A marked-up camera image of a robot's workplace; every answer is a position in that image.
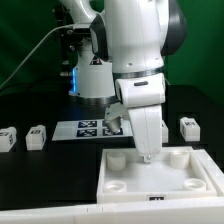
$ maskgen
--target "blue light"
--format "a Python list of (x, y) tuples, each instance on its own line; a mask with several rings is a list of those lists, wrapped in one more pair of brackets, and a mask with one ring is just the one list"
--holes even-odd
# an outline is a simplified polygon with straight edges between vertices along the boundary
[(73, 81), (73, 92), (75, 93), (76, 92), (76, 69), (73, 68), (72, 70), (72, 81)]

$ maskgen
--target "white plastic part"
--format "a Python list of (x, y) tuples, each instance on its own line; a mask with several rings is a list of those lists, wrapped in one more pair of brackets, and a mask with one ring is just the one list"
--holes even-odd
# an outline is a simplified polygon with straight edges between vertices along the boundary
[(162, 120), (162, 142), (163, 143), (169, 142), (169, 129), (163, 120)]
[(126, 167), (126, 155), (124, 152), (108, 152), (107, 167), (112, 171), (121, 171)]
[(43, 125), (32, 127), (26, 136), (26, 146), (28, 151), (41, 150), (46, 141), (46, 129)]
[(105, 21), (113, 73), (163, 66), (156, 0), (106, 0)]
[(170, 166), (175, 169), (186, 169), (189, 166), (189, 161), (189, 150), (175, 149), (170, 153)]
[(16, 129), (9, 127), (0, 129), (0, 152), (9, 152), (16, 143)]
[(0, 212), (1, 224), (222, 224), (224, 198), (80, 205)]
[(165, 102), (165, 81), (162, 73), (142, 78), (117, 79), (115, 85), (117, 96), (126, 108)]
[(127, 191), (127, 185), (125, 182), (120, 180), (112, 180), (105, 183), (103, 187), (105, 193), (122, 193)]
[(200, 141), (200, 127), (194, 118), (184, 117), (180, 119), (180, 132), (187, 141)]
[(161, 105), (130, 108), (128, 114), (139, 155), (159, 153), (162, 148)]
[[(200, 163), (197, 152), (191, 147), (162, 148), (160, 154), (151, 157), (150, 164), (144, 163), (136, 149), (120, 149), (126, 155), (126, 167), (121, 171), (112, 171), (107, 167), (107, 153), (117, 150), (103, 150), (97, 189), (98, 204), (217, 197), (213, 182)], [(170, 166), (170, 154), (175, 150), (189, 152), (189, 166), (185, 169)], [(204, 181), (206, 189), (184, 190), (184, 182), (192, 178)], [(105, 184), (114, 180), (124, 182), (127, 191), (107, 193), (104, 190)]]
[(200, 179), (190, 178), (184, 181), (183, 188), (188, 191), (205, 191), (206, 183)]

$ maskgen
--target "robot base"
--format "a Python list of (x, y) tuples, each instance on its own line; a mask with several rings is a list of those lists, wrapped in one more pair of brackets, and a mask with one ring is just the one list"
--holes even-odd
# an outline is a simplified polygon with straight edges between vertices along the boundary
[(77, 93), (73, 91), (69, 91), (69, 97), (71, 100), (86, 105), (109, 105), (117, 102), (117, 98), (115, 96), (110, 97), (101, 97), (101, 98), (85, 98), (78, 96)]

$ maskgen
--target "circular hole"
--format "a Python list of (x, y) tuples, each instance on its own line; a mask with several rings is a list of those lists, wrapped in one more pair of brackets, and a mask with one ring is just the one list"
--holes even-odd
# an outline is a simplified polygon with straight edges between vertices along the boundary
[(125, 182), (119, 180), (110, 181), (104, 185), (104, 192), (106, 193), (125, 192), (126, 190)]
[(200, 179), (195, 179), (195, 178), (191, 178), (191, 179), (187, 179), (186, 181), (184, 181), (184, 188), (186, 190), (206, 190), (206, 183)]

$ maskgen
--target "cable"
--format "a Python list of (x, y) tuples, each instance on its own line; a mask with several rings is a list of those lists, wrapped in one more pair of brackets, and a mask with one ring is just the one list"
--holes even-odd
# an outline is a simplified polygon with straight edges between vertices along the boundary
[(25, 59), (19, 64), (19, 66), (14, 70), (14, 72), (1, 84), (0, 86), (0, 91), (1, 89), (14, 77), (14, 75), (19, 71), (19, 69), (26, 63), (26, 61), (33, 55), (33, 53), (44, 43), (44, 41), (55, 31), (60, 30), (60, 29), (65, 29), (65, 28), (72, 28), (74, 25), (66, 25), (66, 26), (60, 26), (57, 27), (53, 30), (51, 30), (37, 45), (33, 50), (25, 57)]

